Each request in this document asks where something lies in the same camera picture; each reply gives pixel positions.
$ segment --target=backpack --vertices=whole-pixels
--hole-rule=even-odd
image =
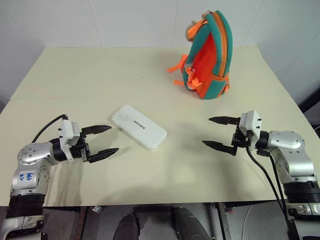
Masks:
[[[202,99],[214,99],[226,93],[229,85],[229,68],[232,57],[230,26],[217,10],[202,14],[202,20],[192,21],[185,37],[192,42],[189,55],[182,55],[180,62],[167,71],[181,69],[183,81],[175,85],[196,91]]]

